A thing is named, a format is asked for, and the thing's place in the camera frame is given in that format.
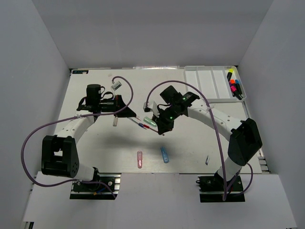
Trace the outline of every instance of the white tray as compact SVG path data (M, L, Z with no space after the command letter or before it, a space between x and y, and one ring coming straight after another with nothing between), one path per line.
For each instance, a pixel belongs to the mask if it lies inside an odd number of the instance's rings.
M231 80L238 80L242 89L242 100L232 96L227 74L233 69ZM185 66L184 79L187 83L200 90L211 103L242 102L246 98L243 83L240 80L235 66ZM196 93L191 87L186 87L188 92Z

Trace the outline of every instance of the green marker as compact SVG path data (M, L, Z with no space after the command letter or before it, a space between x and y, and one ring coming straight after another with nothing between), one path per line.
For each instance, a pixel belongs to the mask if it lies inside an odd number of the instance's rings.
M151 125L152 127L157 127L157 124L153 120L151 120L149 117L145 117L143 119L143 121L146 122L147 124Z

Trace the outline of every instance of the white cylinder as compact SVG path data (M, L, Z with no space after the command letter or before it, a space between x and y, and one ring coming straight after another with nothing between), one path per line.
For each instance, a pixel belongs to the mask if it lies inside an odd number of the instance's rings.
M225 160L224 162L224 167L225 167L225 176L226 180L229 181L231 180L235 174L242 169L242 166L239 166L235 162L233 162L229 157ZM224 178L224 173L223 173L223 167L221 166L220 169L217 171L218 175Z
M94 168L80 163L77 174L74 179L91 181L93 179Z

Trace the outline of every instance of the wall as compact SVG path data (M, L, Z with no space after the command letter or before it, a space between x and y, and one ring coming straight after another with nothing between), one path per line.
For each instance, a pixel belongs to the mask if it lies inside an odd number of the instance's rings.
M33 0L70 68L238 65L273 0Z
M298 228L305 229L305 1L275 0L239 66L263 138Z
M23 172L20 148L35 127L55 120L69 80L69 70L30 0L0 3L0 222L17 229L31 183ZM26 148L26 163L40 167L41 130Z

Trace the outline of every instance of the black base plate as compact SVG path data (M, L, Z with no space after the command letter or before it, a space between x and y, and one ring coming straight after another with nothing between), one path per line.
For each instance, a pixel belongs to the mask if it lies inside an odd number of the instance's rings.
M223 194L215 194L215 192L223 192L223 185L215 180L215 176L203 176L198 177L199 181L197 182L200 186L200 202L201 203L215 203L215 202L224 202ZM243 184L240 176L237 177L236 181L232 185L232 192L242 192ZM225 202L245 202L244 195L235 195L236 193L230 193L227 195Z
M114 192L115 177L100 177L100 181L108 185L108 182L111 181L112 185L109 186L112 192ZM94 192L99 191L105 186L99 184L83 184L78 185L76 182L73 183L72 191L74 193L70 194L70 199L114 199L113 195L109 192L108 189L103 190L102 192L94 195Z

